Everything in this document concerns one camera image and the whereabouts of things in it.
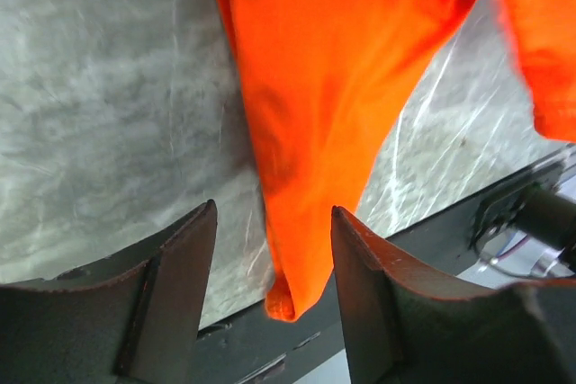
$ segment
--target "black metal frame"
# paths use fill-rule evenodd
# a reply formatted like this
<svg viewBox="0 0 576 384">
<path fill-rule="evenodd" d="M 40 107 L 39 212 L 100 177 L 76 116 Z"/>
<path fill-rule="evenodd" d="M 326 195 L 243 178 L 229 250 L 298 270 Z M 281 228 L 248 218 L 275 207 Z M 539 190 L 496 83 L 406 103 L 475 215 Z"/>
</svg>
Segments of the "black metal frame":
<svg viewBox="0 0 576 384">
<path fill-rule="evenodd" d="M 482 204 L 511 196 L 519 185 L 552 187 L 576 174 L 566 151 L 496 182 L 388 238 L 421 261 L 451 274 L 473 265 L 471 241 Z M 488 240 L 498 230 L 483 237 Z M 318 305 L 296 324 L 266 317 L 262 302 L 203 329 L 194 350 L 194 381 L 206 383 L 294 383 L 344 348 L 333 278 Z"/>
</svg>

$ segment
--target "marble countertop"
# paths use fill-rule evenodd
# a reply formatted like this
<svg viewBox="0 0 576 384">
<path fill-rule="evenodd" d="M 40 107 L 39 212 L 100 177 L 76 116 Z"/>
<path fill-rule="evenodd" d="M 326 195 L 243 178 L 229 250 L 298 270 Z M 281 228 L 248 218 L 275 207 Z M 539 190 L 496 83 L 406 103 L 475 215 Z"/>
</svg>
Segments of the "marble countertop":
<svg viewBox="0 0 576 384">
<path fill-rule="evenodd" d="M 481 0 L 383 143 L 358 209 L 386 236 L 563 146 L 532 128 Z M 201 202 L 219 231 L 201 326 L 273 278 L 214 0 L 0 0 L 0 282 L 51 278 Z"/>
</svg>

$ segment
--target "black bracket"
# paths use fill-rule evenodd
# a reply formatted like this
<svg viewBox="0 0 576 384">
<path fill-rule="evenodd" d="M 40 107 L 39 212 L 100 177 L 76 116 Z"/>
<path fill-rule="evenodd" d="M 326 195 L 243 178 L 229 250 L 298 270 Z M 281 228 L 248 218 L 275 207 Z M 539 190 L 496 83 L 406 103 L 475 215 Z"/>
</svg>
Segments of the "black bracket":
<svg viewBox="0 0 576 384">
<path fill-rule="evenodd" d="M 508 228 L 524 208 L 533 188 L 555 192 L 563 169 L 561 163 L 550 164 L 541 170 L 528 173 L 517 182 L 484 199 L 473 222 L 469 247 L 482 250 L 486 243 Z"/>
</svg>

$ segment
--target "orange cloth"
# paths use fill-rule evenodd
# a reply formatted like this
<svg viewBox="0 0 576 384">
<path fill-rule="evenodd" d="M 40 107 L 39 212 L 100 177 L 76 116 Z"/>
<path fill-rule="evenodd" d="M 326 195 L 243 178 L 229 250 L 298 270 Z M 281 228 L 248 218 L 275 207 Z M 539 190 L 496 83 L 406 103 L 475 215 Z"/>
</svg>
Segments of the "orange cloth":
<svg viewBox="0 0 576 384">
<path fill-rule="evenodd" d="M 265 306 L 294 321 L 332 270 L 331 207 L 356 207 L 412 89 L 475 0 L 218 1 L 265 196 L 276 274 Z M 576 141 L 576 0 L 502 3 L 536 128 Z"/>
</svg>

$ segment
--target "wire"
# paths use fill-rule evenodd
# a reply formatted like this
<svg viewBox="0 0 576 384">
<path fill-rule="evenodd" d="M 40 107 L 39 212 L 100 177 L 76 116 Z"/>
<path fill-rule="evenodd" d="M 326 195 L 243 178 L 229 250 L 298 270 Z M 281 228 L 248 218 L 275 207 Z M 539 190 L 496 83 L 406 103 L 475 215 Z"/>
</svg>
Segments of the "wire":
<svg viewBox="0 0 576 384">
<path fill-rule="evenodd" d="M 488 267 L 490 267 L 491 269 L 495 270 L 498 273 L 501 273 L 505 276 L 508 276 L 509 278 L 516 278 L 516 279 L 526 279 L 529 281 L 541 281 L 542 279 L 546 279 L 545 277 L 537 277 L 537 276 L 532 276 L 531 274 L 519 274 L 519 273 L 513 273 L 513 272 L 509 272 L 508 270 L 504 270 L 502 269 L 499 265 L 496 265 L 492 260 L 496 260 L 496 263 L 498 262 L 499 258 L 497 256 L 493 256 L 489 259 L 487 259 L 486 257 L 482 256 L 482 254 L 480 253 L 480 251 L 478 250 L 478 245 L 476 243 L 473 244 L 472 249 L 474 250 L 474 253 L 476 254 L 476 256 L 478 257 L 478 261 L 480 261 L 482 264 L 487 265 Z"/>
<path fill-rule="evenodd" d="M 510 243 L 512 243 L 512 240 L 514 239 L 514 236 L 512 236 L 510 238 L 510 240 L 496 253 L 496 255 L 494 255 L 496 258 L 498 258 L 499 260 L 502 260 L 506 257 L 511 256 L 512 254 L 514 254 L 519 248 L 521 248 L 523 245 L 525 245 L 526 243 L 528 243 L 528 240 L 530 240 L 529 236 L 524 236 L 520 239 L 520 241 L 518 241 L 515 245 L 513 245 L 510 249 L 507 249 L 507 247 L 509 246 Z"/>
<path fill-rule="evenodd" d="M 512 243 L 512 240 L 514 240 L 514 236 L 516 235 L 516 233 L 512 233 L 508 236 L 508 240 L 506 241 L 506 243 L 499 249 L 499 251 L 494 255 L 496 257 L 500 257 L 508 248 L 508 246 L 510 245 L 510 243 Z"/>
</svg>

